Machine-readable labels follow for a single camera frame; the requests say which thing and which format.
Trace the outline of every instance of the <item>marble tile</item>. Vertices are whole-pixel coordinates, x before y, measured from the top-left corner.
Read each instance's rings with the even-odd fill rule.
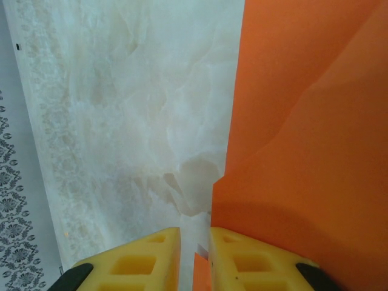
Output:
[[[64,268],[182,228],[224,173],[243,0],[4,0]]]

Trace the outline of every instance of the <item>black floral pattern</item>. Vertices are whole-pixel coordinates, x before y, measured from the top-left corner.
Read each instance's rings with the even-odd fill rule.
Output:
[[[0,113],[5,110],[0,106]],[[0,116],[0,267],[7,268],[2,274],[8,279],[6,291],[40,291],[46,282],[39,268],[41,259],[36,257],[37,245],[32,244],[35,236],[29,233],[33,227],[26,220],[30,212],[24,209],[27,202],[21,195],[20,171],[14,168],[18,161],[12,159],[16,152],[9,143],[12,135],[5,132],[8,127],[8,119]]]

